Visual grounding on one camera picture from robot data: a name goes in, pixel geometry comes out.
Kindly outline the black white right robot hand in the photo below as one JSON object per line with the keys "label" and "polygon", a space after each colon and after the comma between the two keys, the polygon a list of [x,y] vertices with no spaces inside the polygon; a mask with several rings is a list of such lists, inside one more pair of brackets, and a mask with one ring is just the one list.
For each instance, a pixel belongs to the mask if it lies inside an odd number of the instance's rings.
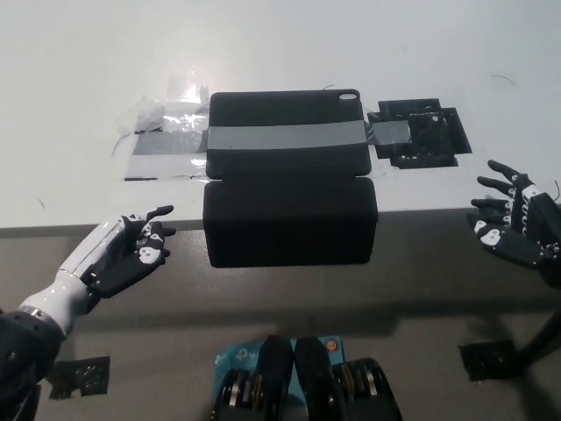
{"label": "black white right robot hand", "polygon": [[560,288],[560,205],[528,174],[490,160],[487,165],[504,181],[478,176],[477,182],[502,198],[474,198],[466,215],[481,247],[490,254],[537,271]]}

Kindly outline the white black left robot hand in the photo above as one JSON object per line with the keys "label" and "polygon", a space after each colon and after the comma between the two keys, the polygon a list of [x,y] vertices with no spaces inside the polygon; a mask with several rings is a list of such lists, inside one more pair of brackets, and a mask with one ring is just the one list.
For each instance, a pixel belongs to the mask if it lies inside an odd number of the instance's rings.
{"label": "white black left robot hand", "polygon": [[60,271],[78,278],[89,292],[110,298],[166,263],[166,239],[175,235],[159,217],[174,210],[160,206],[145,213],[117,215],[98,225],[64,260]]}

